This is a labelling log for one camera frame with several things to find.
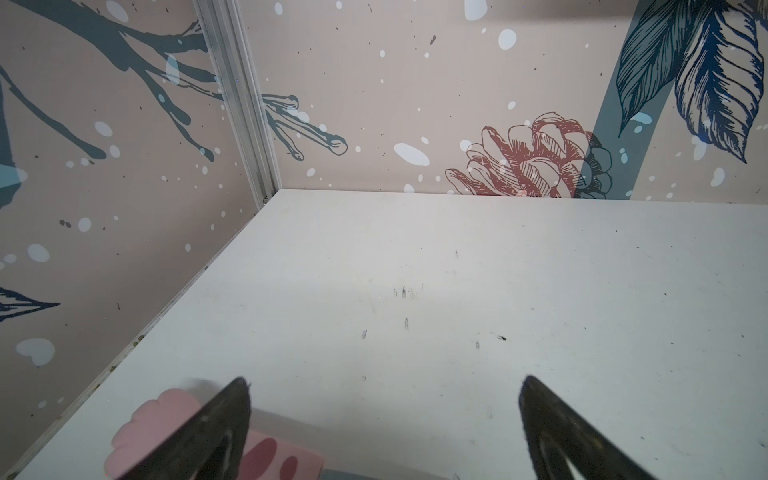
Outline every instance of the pink object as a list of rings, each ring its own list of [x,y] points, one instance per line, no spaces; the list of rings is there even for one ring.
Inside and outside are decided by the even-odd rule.
[[[111,478],[123,475],[200,409],[184,390],[162,392],[140,406],[112,439],[114,451],[104,462]],[[317,480],[324,458],[255,430],[248,430],[237,480]]]

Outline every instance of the white spot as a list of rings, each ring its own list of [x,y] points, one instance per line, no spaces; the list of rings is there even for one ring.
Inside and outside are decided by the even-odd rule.
[[[718,185],[723,183],[723,180],[725,180],[725,170],[718,167],[715,169],[715,173],[712,176],[712,181],[710,182],[710,185],[713,187],[717,187]]]
[[[165,59],[165,76],[168,77],[172,84],[179,84],[179,62],[172,54],[168,54]]]
[[[502,30],[502,33],[498,34],[498,46],[502,50],[509,50],[515,46],[515,42],[518,40],[518,36],[514,30],[506,28]]]
[[[39,243],[33,243],[29,247],[27,247],[27,254],[29,255],[29,258],[33,259],[35,262],[47,262],[51,259],[51,254],[48,253],[48,251],[40,245]]]
[[[103,121],[98,121],[94,124],[94,127],[96,127],[96,131],[105,137],[111,137],[112,136],[112,129],[109,128],[109,125],[105,124]]]
[[[464,18],[467,20],[471,22],[479,20],[487,12],[488,3],[485,0],[464,0]]]
[[[702,142],[699,137],[691,137],[690,142],[695,145],[694,160],[698,161],[704,158],[704,154],[707,152],[707,144]]]
[[[418,165],[420,167],[426,167],[429,165],[429,157],[427,157],[424,152],[418,148],[411,147],[408,144],[395,145],[395,153],[411,165]]]
[[[637,112],[630,120],[639,121],[643,125],[650,125],[654,121],[649,114],[644,114],[641,111]]]
[[[32,365],[43,366],[53,359],[56,347],[47,339],[27,339],[16,344],[16,352],[28,356]]]
[[[120,20],[123,23],[128,21],[128,13],[125,12],[125,9],[122,8],[119,3],[107,0],[107,10],[117,20]]]
[[[91,229],[91,219],[88,217],[82,217],[80,221],[78,221],[78,230],[81,232],[87,232]]]

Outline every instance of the white tabletop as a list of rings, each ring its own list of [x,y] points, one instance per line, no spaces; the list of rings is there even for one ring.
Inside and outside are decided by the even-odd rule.
[[[236,376],[328,468],[534,478],[527,374],[659,479],[766,478],[767,233],[766,206],[282,190],[18,478],[104,478],[142,402]]]

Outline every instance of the floral wallpaper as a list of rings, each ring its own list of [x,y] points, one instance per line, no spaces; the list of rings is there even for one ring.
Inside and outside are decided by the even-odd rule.
[[[298,124],[311,117],[344,140],[343,156],[297,155],[313,139],[274,132],[284,187],[765,204],[767,5],[241,9],[262,90],[302,98]]]
[[[5,472],[256,205],[191,0],[0,0],[0,42]]]

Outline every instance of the dark pink oval spot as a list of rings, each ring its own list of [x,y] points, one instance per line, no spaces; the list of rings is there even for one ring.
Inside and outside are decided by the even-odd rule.
[[[240,471],[237,480],[256,480],[264,475],[275,459],[277,442],[275,439],[264,439],[243,456],[240,461]]]
[[[297,468],[299,468],[299,459],[294,456],[286,458],[283,466],[280,467],[280,480],[293,480]]]

